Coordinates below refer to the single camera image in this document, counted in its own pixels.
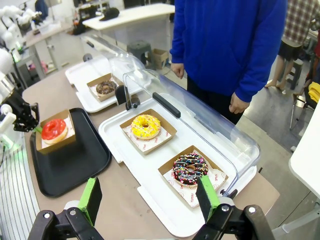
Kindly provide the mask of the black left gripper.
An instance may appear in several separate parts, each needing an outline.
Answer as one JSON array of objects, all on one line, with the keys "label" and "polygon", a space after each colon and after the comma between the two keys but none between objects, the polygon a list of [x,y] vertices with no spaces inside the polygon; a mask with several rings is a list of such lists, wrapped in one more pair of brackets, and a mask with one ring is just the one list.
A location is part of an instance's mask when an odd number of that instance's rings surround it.
[{"label": "black left gripper", "polygon": [[[26,125],[30,118],[30,111],[35,125]],[[1,113],[7,114],[9,112],[16,116],[16,123],[13,124],[15,131],[25,133],[30,131],[41,133],[43,131],[43,128],[38,125],[40,123],[39,104],[33,103],[30,105],[16,90],[13,90],[1,104]]]}]

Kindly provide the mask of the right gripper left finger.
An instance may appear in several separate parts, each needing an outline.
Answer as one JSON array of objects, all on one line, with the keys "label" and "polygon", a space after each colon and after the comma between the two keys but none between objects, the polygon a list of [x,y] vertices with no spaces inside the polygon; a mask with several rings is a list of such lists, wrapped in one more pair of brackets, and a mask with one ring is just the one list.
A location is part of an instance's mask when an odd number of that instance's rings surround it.
[{"label": "right gripper left finger", "polygon": [[30,230],[29,240],[101,240],[95,222],[103,194],[97,177],[89,178],[80,201],[59,214],[40,211]]}]

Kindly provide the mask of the person's right hand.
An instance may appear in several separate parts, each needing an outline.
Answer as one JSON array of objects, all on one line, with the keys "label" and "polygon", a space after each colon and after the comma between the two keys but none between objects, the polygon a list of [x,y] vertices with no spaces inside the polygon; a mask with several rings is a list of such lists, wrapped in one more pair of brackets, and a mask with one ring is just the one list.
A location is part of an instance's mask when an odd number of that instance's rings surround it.
[{"label": "person's right hand", "polygon": [[179,78],[182,79],[185,73],[185,68],[183,63],[171,63],[170,68],[172,72]]}]

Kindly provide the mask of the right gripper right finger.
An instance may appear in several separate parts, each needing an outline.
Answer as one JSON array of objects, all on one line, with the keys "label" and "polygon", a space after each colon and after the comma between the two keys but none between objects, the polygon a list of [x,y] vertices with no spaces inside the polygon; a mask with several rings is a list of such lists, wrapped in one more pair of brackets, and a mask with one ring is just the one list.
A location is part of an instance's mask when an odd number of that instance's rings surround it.
[{"label": "right gripper right finger", "polygon": [[221,240],[224,235],[233,235],[237,240],[275,239],[260,206],[237,208],[231,198],[218,197],[208,176],[198,178],[196,197],[204,225],[194,240]]}]

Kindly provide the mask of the person's left hand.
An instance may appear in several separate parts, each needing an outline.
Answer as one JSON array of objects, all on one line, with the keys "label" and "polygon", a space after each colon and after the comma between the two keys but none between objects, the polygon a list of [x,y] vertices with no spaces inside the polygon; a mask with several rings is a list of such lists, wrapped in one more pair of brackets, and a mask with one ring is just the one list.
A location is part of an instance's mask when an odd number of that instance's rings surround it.
[{"label": "person's left hand", "polygon": [[233,114],[243,113],[250,106],[250,102],[241,100],[234,92],[230,99],[229,111]]}]

